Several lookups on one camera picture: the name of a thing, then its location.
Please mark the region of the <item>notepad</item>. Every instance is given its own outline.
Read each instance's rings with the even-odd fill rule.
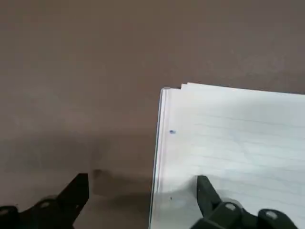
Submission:
[[[274,208],[305,228],[305,95],[202,84],[161,91],[151,229],[188,229],[197,175],[252,214]]]

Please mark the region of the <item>printed line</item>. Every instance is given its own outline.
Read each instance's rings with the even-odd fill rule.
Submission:
[[[262,145],[260,145],[260,144],[255,144],[255,143],[253,143],[254,145],[259,145],[259,146],[261,146],[261,147],[264,147],[265,149],[269,149],[269,148],[272,148],[272,147],[274,147],[274,146],[262,146]],[[221,149],[221,150],[228,150],[228,151],[234,151],[234,150],[232,150],[232,149],[227,149],[227,148],[225,148],[225,147],[215,147],[215,146],[212,146],[212,147],[206,147],[206,146],[203,146],[203,145],[198,145],[198,144],[196,144],[195,142],[190,142],[189,143],[189,145],[190,146],[193,146],[193,147],[204,147],[204,148],[212,148],[212,149]],[[291,150],[291,151],[294,151],[296,154],[298,154],[298,155],[300,155],[300,156],[303,156],[304,155],[304,153],[305,153],[305,150]]]
[[[215,138],[215,139],[220,139],[220,140],[227,140],[227,141],[232,141],[234,143],[236,143],[236,141],[234,141],[234,139],[232,138],[226,138],[226,137],[216,137],[216,136],[211,136],[211,135],[205,135],[205,134],[196,134],[198,136],[204,136],[204,137],[209,137],[209,138]],[[300,149],[300,148],[291,148],[289,146],[278,146],[278,145],[270,145],[267,143],[261,143],[261,142],[251,142],[251,141],[244,141],[242,140],[243,143],[250,143],[250,144],[255,144],[255,145],[264,145],[264,146],[270,146],[270,147],[278,147],[281,149],[289,149],[289,150],[297,150],[297,151],[302,151],[304,152],[305,149]]]
[[[270,136],[291,138],[291,139],[297,139],[297,140],[305,140],[305,138],[303,138],[303,137],[294,137],[294,136],[285,136],[285,135],[269,134],[269,133],[266,133],[266,132],[248,131],[248,130],[236,129],[236,128],[231,128],[231,127],[216,126],[216,125],[208,125],[208,124],[203,124],[203,123],[197,123],[197,124],[194,124],[194,125],[200,125],[200,126],[206,126],[206,127],[218,128],[218,129],[228,129],[228,130],[234,130],[234,131],[240,131],[240,132],[251,133],[251,134],[255,134],[255,135],[270,135]]]
[[[247,162],[239,162],[239,161],[233,161],[227,158],[220,158],[220,157],[214,157],[214,156],[204,156],[204,155],[198,155],[201,157],[205,157],[205,158],[211,158],[211,159],[216,159],[216,160],[223,160],[223,161],[229,161],[229,162],[233,162],[233,163],[238,163],[241,165],[250,165],[250,166],[254,166],[254,167],[267,167],[267,168],[278,168],[278,167],[271,167],[271,166],[266,166],[266,165],[258,165],[258,164],[251,164],[251,163],[247,163]],[[287,168],[281,168],[281,170],[285,170],[288,172],[294,172],[294,173],[304,173],[303,171],[297,171],[297,170],[290,170]]]
[[[231,191],[231,190],[228,190],[228,191],[232,192],[232,193],[235,193],[235,194],[238,194],[238,195],[243,195],[243,196],[246,196],[246,197],[250,197],[250,198],[257,198],[257,199],[261,199],[261,200],[270,200],[270,201],[278,202],[278,203],[281,203],[281,204],[293,205],[293,206],[296,206],[298,208],[304,208],[305,209],[305,207],[303,205],[300,205],[300,204],[288,203],[288,202],[278,200],[278,199],[264,198],[262,196],[249,195],[249,194],[236,192],[236,191]]]
[[[267,189],[267,190],[270,190],[270,191],[277,191],[277,192],[280,192],[280,193],[283,193],[283,194],[289,194],[289,195],[293,195],[297,198],[302,198],[302,197],[305,197],[303,195],[298,195],[296,193],[293,193],[293,192],[290,192],[290,191],[283,191],[283,190],[278,190],[276,188],[271,188],[271,187],[261,187],[260,185],[255,185],[255,184],[250,184],[250,183],[245,183],[245,182],[242,182],[242,181],[236,181],[236,180],[231,180],[231,179],[226,179],[226,178],[216,178],[218,180],[222,180],[222,181],[226,181],[226,182],[231,182],[231,183],[235,183],[235,184],[241,184],[241,185],[245,185],[245,186],[253,186],[253,187],[256,187],[256,188],[260,188],[260,189]]]
[[[252,175],[252,176],[260,177],[260,178],[267,178],[267,179],[271,179],[271,180],[275,180],[275,181],[279,181],[279,182],[283,181],[283,182],[288,182],[288,183],[294,183],[294,184],[297,184],[297,185],[305,185],[305,183],[303,183],[303,182],[291,181],[291,180],[281,179],[281,178],[278,178],[278,177],[268,177],[268,176],[265,177],[265,176],[260,176],[260,175],[257,175],[257,174],[244,172],[244,171],[239,171],[239,170],[234,170],[234,169],[227,169],[227,168],[220,169],[220,168],[217,168],[217,167],[214,167],[214,166],[211,166],[211,165],[204,165],[204,166],[194,165],[194,166],[196,166],[196,167],[207,167],[207,168],[211,168],[211,169],[215,169],[215,170],[219,170],[219,171],[223,171],[223,172],[233,171],[233,172],[236,172],[236,173],[243,173],[243,174]]]
[[[212,151],[216,151],[216,150],[223,150],[223,151],[228,151],[228,152],[232,152],[232,153],[238,153],[238,154],[243,154],[242,151],[238,151],[238,150],[231,150],[231,149],[227,149],[227,148],[222,148],[222,147],[206,147],[206,146],[200,146],[202,148],[208,149],[208,150],[212,150]],[[251,155],[260,155],[260,156],[269,156],[269,157],[275,157],[275,158],[279,158],[279,159],[284,159],[284,160],[293,160],[293,161],[304,161],[304,159],[302,158],[288,158],[288,157],[282,157],[282,156],[278,156],[278,155],[271,155],[271,154],[262,154],[262,153],[257,153],[257,152],[249,152]]]
[[[268,125],[279,125],[279,126],[286,126],[289,128],[299,128],[299,129],[305,129],[305,126],[298,126],[298,125],[288,125],[284,123],[270,123],[270,122],[262,122],[262,121],[256,121],[256,120],[249,120],[249,119],[241,119],[241,118],[232,118],[232,117],[225,117],[225,116],[218,116],[208,113],[199,113],[198,116],[207,116],[207,117],[214,117],[214,118],[225,118],[230,120],[236,120],[236,121],[243,121],[243,122],[251,122],[251,123],[262,123],[262,124],[268,124]]]

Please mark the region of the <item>lined paper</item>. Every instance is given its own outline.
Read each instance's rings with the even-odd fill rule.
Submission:
[[[197,175],[252,214],[275,208],[305,228],[304,95],[196,84],[166,95],[152,229],[185,229],[202,217]]]

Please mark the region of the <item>white paper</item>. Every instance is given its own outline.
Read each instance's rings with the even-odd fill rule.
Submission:
[[[197,84],[168,94],[152,229],[185,229],[202,217],[196,175],[252,214],[274,208],[305,228],[304,95]]]

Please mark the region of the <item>table surface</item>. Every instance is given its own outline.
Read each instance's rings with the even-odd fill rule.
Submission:
[[[76,228],[147,228],[158,99],[194,82],[305,92],[304,1],[5,0],[1,204],[78,172]]]

